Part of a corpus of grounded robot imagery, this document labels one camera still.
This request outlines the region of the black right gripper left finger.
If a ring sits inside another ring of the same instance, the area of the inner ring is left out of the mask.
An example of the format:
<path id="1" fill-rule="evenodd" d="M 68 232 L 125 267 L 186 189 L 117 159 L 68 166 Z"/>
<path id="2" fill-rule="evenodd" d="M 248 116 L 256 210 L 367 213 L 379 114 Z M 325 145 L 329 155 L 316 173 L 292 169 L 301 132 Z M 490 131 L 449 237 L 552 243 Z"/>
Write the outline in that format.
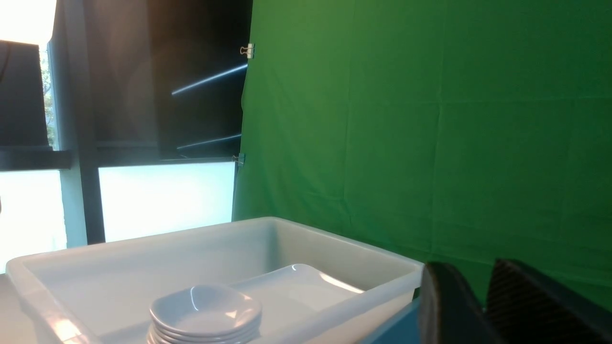
<path id="1" fill-rule="evenodd" d="M 451 264 L 426 263 L 420 285 L 422 344 L 504 344 L 469 283 Z"/>

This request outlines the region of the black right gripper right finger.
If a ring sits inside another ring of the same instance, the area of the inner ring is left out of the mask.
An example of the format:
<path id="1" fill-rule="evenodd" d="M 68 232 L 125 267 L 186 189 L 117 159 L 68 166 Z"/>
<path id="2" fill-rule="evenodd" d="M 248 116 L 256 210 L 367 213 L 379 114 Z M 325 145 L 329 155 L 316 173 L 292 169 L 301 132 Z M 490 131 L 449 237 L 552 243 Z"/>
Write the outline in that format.
<path id="1" fill-rule="evenodd" d="M 610 311 L 518 260 L 496 260 L 485 313 L 508 344 L 612 341 Z"/>

